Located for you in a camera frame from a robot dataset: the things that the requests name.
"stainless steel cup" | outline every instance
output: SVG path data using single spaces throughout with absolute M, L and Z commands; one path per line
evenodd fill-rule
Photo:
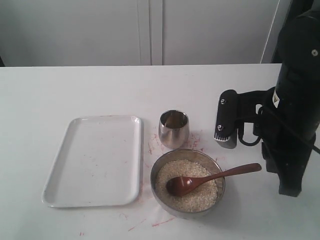
M 189 118 L 179 110 L 164 112 L 159 121 L 159 138 L 169 149 L 180 148 L 189 137 Z

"stainless steel bowl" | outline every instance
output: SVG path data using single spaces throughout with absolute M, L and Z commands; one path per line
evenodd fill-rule
M 151 170 L 151 189 L 154 198 L 158 201 L 158 203 L 161 205 L 161 207 L 166 210 L 171 215 L 178 217 L 178 218 L 197 218 L 201 217 L 203 215 L 206 215 L 210 211 L 214 209 L 214 207 L 217 205 L 217 203 L 221 200 L 222 196 L 225 192 L 225 178 L 218 178 L 215 180 L 216 186 L 218 188 L 217 198 L 215 201 L 215 204 L 213 204 L 211 207 L 203 210 L 203 211 L 197 211 L 197 212 L 185 212 L 178 209 L 175 209 L 167 204 L 165 204 L 157 195 L 156 193 L 156 179 L 159 170 L 167 163 L 175 161 L 175 160 L 189 160 L 191 162 L 196 162 L 203 167 L 205 167 L 211 174 L 217 174 L 220 173 L 222 170 L 219 167 L 219 165 L 208 155 L 191 149 L 177 149 L 170 152 L 167 152 L 166 154 L 159 157 L 159 159 L 154 163 L 152 170 Z

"uncooked rice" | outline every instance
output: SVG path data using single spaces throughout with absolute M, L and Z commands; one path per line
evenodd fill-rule
M 166 189 L 167 181 L 175 177 L 206 177 L 211 173 L 197 162 L 175 160 L 165 164 L 159 171 L 155 181 L 155 192 L 168 206 L 183 212 L 200 212 L 215 204 L 218 188 L 215 180 L 206 182 L 192 192 L 180 196 L 172 196 Z

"table surface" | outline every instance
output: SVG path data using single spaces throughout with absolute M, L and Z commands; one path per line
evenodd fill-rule
M 279 70 L 278 64 L 0 68 L 0 238 L 319 239 L 318 155 L 311 154 L 294 198 L 278 194 L 278 176 L 266 172 L 260 145 L 230 150 L 213 140 L 220 94 L 267 90 Z M 263 166 L 259 173 L 228 177 L 222 201 L 199 219 L 174 218 L 152 196 L 151 167 L 169 150 L 159 144 L 157 126 L 169 109 L 189 116 L 186 147 L 208 154 L 222 169 Z M 42 190 L 69 122 L 103 115 L 143 120 L 139 198 L 122 207 L 46 207 Z

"white cabinet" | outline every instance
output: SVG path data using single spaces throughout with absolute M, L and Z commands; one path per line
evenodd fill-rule
M 267 63 L 291 0 L 3 0 L 7 66 Z

